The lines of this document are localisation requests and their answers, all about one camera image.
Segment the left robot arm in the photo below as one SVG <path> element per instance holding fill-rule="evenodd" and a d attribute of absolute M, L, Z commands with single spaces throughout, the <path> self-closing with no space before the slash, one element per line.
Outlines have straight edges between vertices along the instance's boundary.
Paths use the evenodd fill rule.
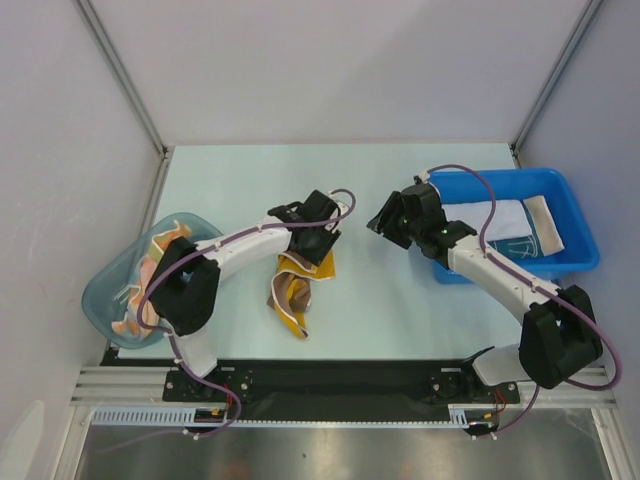
<path fill-rule="evenodd" d="M 195 398 L 211 399 L 220 388 L 214 371 L 218 357 L 208 334 L 218 287 L 250 264 L 276 256 L 267 303 L 294 336 L 308 337 L 311 285 L 334 278 L 338 226 L 356 206 L 337 200 L 339 193 L 315 190 L 305 201 L 274 207 L 257 224 L 230 235 L 199 242 L 179 236 L 169 242 L 139 303 L 151 307 L 159 320 L 138 323 L 168 339 L 175 363 L 188 373 L 185 388 Z"/>

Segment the orange brown towel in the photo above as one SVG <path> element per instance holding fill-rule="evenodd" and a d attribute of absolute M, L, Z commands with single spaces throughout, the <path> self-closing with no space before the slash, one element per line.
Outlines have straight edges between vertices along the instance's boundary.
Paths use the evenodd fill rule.
<path fill-rule="evenodd" d="M 312 283 L 335 278 L 334 252 L 330 251 L 319 266 L 302 256 L 286 251 L 278 255 L 277 268 L 270 283 L 267 305 L 296 338 L 309 337 L 305 315 L 311 306 Z"/>

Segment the lavender white cloth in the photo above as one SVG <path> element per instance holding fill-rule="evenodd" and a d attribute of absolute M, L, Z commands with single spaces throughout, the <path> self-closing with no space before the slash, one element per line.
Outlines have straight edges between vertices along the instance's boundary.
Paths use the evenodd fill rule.
<path fill-rule="evenodd" d="M 480 233 L 490 212 L 490 201 L 443 204 L 443 210 L 449 221 L 462 221 L 477 233 Z M 485 240 L 501 241 L 532 234 L 532 227 L 526 215 L 525 207 L 518 200 L 497 200 L 494 216 L 485 231 Z"/>

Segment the Doraemon teal beige towel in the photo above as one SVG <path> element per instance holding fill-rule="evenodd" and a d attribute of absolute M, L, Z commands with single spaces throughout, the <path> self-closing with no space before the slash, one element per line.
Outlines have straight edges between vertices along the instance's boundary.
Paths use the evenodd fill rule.
<path fill-rule="evenodd" d="M 548 257 L 565 250 L 546 199 L 542 195 L 521 201 L 532 227 L 528 237 L 491 241 L 488 244 L 511 260 L 531 260 Z"/>

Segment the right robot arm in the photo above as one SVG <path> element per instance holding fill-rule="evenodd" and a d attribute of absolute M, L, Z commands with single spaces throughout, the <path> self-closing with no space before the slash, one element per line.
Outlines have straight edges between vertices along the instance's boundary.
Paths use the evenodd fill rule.
<path fill-rule="evenodd" d="M 490 347 L 472 358 L 472 369 L 460 377 L 469 400 L 484 401 L 509 381 L 531 380 L 553 389 L 602 356 L 588 294 L 532 275 L 483 244 L 472 227 L 448 220 L 433 185 L 392 192 L 367 227 L 404 249 L 417 246 L 425 257 L 482 288 L 519 322 L 518 343 Z"/>

